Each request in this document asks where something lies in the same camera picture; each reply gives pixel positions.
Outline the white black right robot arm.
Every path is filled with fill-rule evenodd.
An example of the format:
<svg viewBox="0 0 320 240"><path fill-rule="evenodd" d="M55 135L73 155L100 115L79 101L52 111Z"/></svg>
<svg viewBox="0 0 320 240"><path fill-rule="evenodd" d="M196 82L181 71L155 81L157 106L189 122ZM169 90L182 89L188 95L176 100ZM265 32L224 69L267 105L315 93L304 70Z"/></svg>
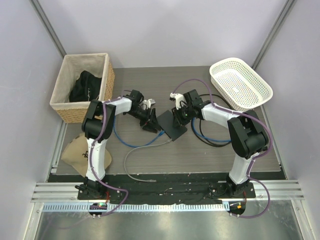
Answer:
<svg viewBox="0 0 320 240"><path fill-rule="evenodd" d="M228 129L235 158L226 177L225 193L233 198L241 195L250 182L255 158L266 151L269 144L269 137L255 111L235 112L209 100L203 101L195 89L184 94L170 93L170 99L175 102L171 109L175 127L185 126L198 118Z"/></svg>

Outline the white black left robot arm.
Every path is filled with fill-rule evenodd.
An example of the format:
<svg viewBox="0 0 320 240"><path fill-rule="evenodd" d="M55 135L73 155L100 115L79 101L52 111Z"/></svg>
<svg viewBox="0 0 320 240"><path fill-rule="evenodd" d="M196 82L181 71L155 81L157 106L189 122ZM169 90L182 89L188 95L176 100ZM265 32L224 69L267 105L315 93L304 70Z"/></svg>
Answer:
<svg viewBox="0 0 320 240"><path fill-rule="evenodd" d="M139 120L143 130L157 133L161 130L153 108L156 101L145 99L138 90L112 100L92 100L89 104L81 129L88 146L88 167L83 184L77 186L80 199L102 199L107 187L102 184L106 176L106 144L110 138L117 115L130 115Z"/></svg>

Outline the dark grey network switch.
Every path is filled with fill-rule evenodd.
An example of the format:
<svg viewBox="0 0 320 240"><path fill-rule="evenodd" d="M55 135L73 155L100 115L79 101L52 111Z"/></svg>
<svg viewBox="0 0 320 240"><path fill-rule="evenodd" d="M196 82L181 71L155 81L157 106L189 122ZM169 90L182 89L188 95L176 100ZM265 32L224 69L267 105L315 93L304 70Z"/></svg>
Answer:
<svg viewBox="0 0 320 240"><path fill-rule="evenodd" d="M185 126L179 126L175 124L174 116L172 112L169 110L159 115L157 117L157 122L161 129L173 142L188 131L188 129Z"/></svg>

